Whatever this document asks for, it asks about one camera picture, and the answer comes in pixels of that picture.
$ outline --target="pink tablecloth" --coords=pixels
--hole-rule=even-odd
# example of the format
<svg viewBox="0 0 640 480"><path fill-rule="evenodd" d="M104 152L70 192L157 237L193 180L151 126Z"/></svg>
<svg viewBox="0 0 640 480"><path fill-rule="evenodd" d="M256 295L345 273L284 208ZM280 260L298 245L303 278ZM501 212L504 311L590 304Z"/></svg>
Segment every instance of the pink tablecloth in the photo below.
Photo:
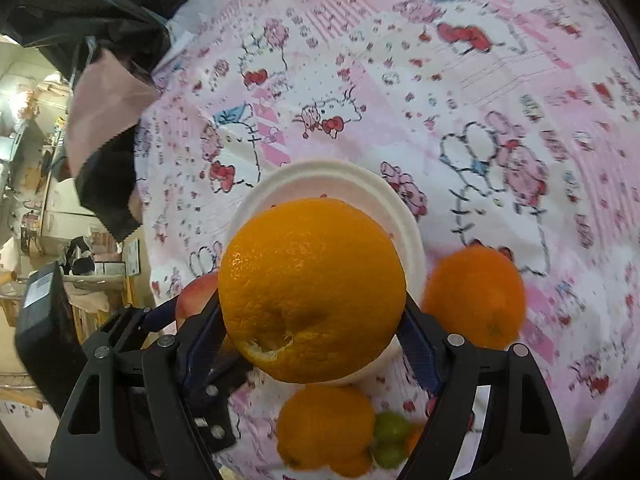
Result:
<svg viewBox="0 0 640 480"><path fill-rule="evenodd" d="M597 1L193 0L173 27L186 47L156 73L136 147L158 301L218 266L266 172L350 160L402 197L430 266L475 240L513 259L521 340L584 466L640 375L640 75ZM425 420L402 356L360 386L377 411ZM294 389L254 372L220 461L248 479L335 477L280 463L274 419Z"/></svg>

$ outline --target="white paper plate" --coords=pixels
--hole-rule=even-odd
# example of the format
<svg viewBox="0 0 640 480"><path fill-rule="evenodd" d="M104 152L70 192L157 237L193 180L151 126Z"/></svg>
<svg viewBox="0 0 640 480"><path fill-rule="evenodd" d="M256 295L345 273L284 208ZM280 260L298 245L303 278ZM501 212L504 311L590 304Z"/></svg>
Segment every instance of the white paper plate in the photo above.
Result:
<svg viewBox="0 0 640 480"><path fill-rule="evenodd" d="M226 232L226 245L251 217L273 205L299 198L327 195L357 207L391 234L400 257L407 291L420 304L426 278L426 258L417 223L407 206L381 177L338 160L286 164L268 174L236 210ZM401 350L397 338L364 368L326 384L354 383L376 373Z"/></svg>

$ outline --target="wall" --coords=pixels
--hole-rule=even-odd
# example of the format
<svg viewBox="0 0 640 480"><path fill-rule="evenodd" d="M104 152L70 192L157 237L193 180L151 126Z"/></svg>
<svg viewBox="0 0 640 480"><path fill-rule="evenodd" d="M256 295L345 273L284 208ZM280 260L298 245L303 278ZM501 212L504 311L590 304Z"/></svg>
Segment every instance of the wall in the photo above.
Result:
<svg viewBox="0 0 640 480"><path fill-rule="evenodd" d="M30 462L47 463L58 429L58 418L48 404L35 410L18 402L0 400L0 421Z"/></svg>
<svg viewBox="0 0 640 480"><path fill-rule="evenodd" d="M14 348L15 328L7 325L4 312L0 309L0 372L23 372L24 366Z"/></svg>
<svg viewBox="0 0 640 480"><path fill-rule="evenodd" d="M11 66L21 50L19 45L0 42L0 77L4 75L6 69Z"/></svg>

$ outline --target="navel of orange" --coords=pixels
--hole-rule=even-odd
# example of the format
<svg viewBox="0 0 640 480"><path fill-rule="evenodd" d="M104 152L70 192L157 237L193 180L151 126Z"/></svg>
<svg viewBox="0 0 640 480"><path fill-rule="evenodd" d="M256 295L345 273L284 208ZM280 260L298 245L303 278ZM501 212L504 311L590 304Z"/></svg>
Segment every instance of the navel of orange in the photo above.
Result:
<svg viewBox="0 0 640 480"><path fill-rule="evenodd" d="M226 330L272 377L334 380L373 361L404 309L404 272L379 224L333 198L293 200L250 219L219 277Z"/></svg>

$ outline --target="table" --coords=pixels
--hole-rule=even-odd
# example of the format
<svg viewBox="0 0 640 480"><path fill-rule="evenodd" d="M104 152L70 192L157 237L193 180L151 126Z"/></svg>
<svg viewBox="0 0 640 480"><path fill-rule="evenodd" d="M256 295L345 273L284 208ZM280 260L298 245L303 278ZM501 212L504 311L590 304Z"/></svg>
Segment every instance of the table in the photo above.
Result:
<svg viewBox="0 0 640 480"><path fill-rule="evenodd" d="M171 27L185 47L154 73L162 96L135 149L156 300L218 268L262 175L359 164L406 203L429 268L477 242L513 259L520 340L579 471L640 376L640 73L597 1L191 0ZM358 386L377 412L426 419L402 356ZM336 478L277 455L274 421L295 389L256 370L231 399L239 442L220 462L247 479Z"/></svg>

